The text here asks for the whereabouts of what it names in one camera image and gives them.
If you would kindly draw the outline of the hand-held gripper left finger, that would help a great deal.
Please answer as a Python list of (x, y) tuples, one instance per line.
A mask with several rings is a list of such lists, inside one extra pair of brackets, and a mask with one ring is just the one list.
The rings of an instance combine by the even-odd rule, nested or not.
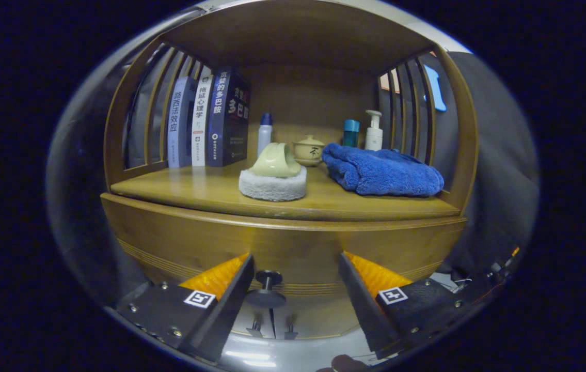
[(200, 286), (146, 282), (123, 297), (116, 311), (170, 348), (217, 362), (255, 273), (252, 254), (237, 257), (226, 273), (220, 295)]

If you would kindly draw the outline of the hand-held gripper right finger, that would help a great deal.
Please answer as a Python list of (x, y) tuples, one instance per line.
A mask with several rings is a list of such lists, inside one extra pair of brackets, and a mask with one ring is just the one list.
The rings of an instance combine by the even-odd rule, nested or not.
[(369, 349), (380, 359), (425, 346), (466, 316), (476, 299), (432, 278), (402, 285), (399, 275), (385, 278), (387, 269), (346, 251), (338, 271)]

